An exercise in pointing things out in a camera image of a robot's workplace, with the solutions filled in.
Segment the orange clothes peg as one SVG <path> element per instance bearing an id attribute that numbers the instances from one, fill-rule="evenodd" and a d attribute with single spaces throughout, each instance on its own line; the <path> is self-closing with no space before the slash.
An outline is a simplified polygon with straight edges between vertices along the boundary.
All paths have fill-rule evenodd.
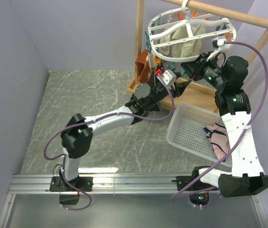
<path id="1" fill-rule="evenodd" d="M 155 64 L 159 67 L 163 65 L 162 59 L 158 58 L 157 56 L 154 56 L 154 61 L 155 61 Z"/>

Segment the white clip hanger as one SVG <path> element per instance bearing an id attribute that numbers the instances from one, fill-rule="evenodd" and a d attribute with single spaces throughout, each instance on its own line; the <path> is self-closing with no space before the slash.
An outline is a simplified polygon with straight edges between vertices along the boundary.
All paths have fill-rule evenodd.
<path id="1" fill-rule="evenodd" d="M 170 31 L 173 31 L 170 52 L 166 58 L 161 58 L 164 61 L 173 63 L 194 61 L 201 53 L 203 40 L 212 41 L 220 37 L 233 42 L 237 36 L 236 29 L 228 18 L 219 18 L 212 14 L 209 18 L 202 18 L 202 15 L 190 10 L 187 3 L 188 1 L 184 0 L 180 8 L 160 13 L 171 14 L 174 19 L 174 26 L 170 28 Z M 149 58 L 154 58 L 154 55 L 149 53 Z"/>

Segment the black striped underwear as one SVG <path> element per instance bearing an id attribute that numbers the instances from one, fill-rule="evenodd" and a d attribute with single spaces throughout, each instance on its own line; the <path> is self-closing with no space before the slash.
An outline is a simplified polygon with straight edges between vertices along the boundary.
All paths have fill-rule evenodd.
<path id="1" fill-rule="evenodd" d="M 158 80 L 156 79 L 155 72 L 158 68 L 154 68 L 150 74 L 148 85 L 150 86 L 150 93 L 147 96 L 147 110 L 149 112 L 160 112 L 162 110 L 162 105 L 156 95 L 156 84 Z"/>

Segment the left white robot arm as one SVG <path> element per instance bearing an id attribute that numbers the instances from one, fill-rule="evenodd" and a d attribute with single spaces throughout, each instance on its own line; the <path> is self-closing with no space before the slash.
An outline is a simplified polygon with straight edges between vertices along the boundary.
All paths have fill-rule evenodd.
<path id="1" fill-rule="evenodd" d="M 160 110 L 161 100 L 167 96 L 179 97 L 189 84 L 190 81 L 177 83 L 174 78 L 162 77 L 153 85 L 140 84 L 130 101 L 114 111 L 88 117 L 74 115 L 60 134 L 65 156 L 59 170 L 61 186 L 66 191 L 77 191 L 82 187 L 78 173 L 80 158 L 89 151 L 94 138 L 112 129 L 147 120 L 150 112 Z"/>

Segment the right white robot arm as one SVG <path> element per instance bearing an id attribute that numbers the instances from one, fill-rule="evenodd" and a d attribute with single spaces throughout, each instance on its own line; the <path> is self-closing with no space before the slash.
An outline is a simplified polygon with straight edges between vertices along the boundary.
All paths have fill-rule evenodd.
<path id="1" fill-rule="evenodd" d="M 171 198 L 180 198 L 191 186 L 202 190 L 207 184 L 217 188 L 225 198 L 254 196 L 266 190 L 268 175 L 258 160 L 251 128 L 265 99 L 251 113 L 248 95 L 242 89 L 248 75 L 248 61 L 231 56 L 223 66 L 218 66 L 217 59 L 202 54 L 181 66 L 190 79 L 205 79 L 216 89 L 215 104 L 227 131 L 230 150 L 212 166 L 196 168 L 191 182 Z"/>

